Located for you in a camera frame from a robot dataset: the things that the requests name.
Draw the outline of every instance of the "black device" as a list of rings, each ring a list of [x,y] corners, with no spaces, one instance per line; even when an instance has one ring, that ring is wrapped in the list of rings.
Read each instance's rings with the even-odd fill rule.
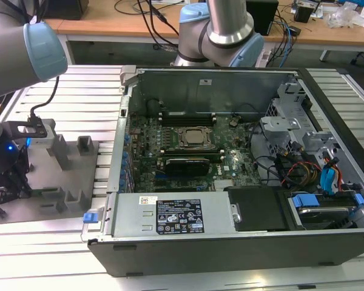
[[[247,11],[254,18],[254,27],[257,33],[268,35],[275,17],[278,0],[248,0]]]
[[[294,15],[294,21],[308,23],[311,13],[313,13],[315,7],[311,7],[303,2],[297,5]]]
[[[86,11],[89,0],[54,0],[49,1],[45,18],[80,20]]]
[[[295,26],[289,26],[290,34],[292,36],[298,36],[301,34],[301,29]]]

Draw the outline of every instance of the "warning label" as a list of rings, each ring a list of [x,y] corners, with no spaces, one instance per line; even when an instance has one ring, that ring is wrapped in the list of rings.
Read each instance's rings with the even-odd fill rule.
[[[204,233],[201,200],[157,201],[157,233]]]

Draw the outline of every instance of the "power cable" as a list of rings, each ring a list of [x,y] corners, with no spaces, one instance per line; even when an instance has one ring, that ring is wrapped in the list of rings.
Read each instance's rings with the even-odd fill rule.
[[[54,85],[53,93],[51,94],[50,98],[45,103],[35,105],[34,107],[31,108],[31,111],[30,111],[30,116],[31,117],[36,116],[35,115],[35,110],[36,109],[41,108],[41,107],[44,107],[44,106],[48,105],[52,101],[52,99],[55,96],[56,89],[58,88],[58,83],[59,83],[59,76],[56,77],[56,79],[55,79],[55,85]]]

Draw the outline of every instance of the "electronic equipment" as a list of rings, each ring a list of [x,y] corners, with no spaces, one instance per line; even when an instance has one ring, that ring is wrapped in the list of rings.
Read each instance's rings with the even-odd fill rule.
[[[49,1],[46,18],[80,20],[86,12],[89,0],[53,0]]]
[[[301,34],[301,29],[295,26],[289,26],[290,34],[292,36],[298,36]]]
[[[332,266],[363,253],[364,150],[311,74],[123,67],[107,202],[83,232],[107,273]],[[88,232],[93,216],[102,225]]]
[[[268,35],[277,12],[277,0],[248,0],[247,11],[254,19],[255,32]]]
[[[310,2],[297,2],[295,8],[294,21],[308,23],[311,13],[314,12],[317,4]]]

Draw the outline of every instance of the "blue tab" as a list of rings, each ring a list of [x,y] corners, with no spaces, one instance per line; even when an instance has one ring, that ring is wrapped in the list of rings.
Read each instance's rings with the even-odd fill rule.
[[[335,171],[332,168],[324,168],[321,172],[321,188],[326,191],[329,195],[334,195],[332,190],[333,180],[335,177]]]
[[[360,193],[356,193],[356,194],[354,195],[354,199],[356,200],[357,205],[364,204],[364,198],[363,198],[363,195],[361,195]]]
[[[98,223],[98,213],[84,213],[84,223]]]
[[[317,200],[317,197],[314,194],[298,194],[292,198],[292,202],[295,205],[295,208],[299,207],[318,207],[320,203]]]

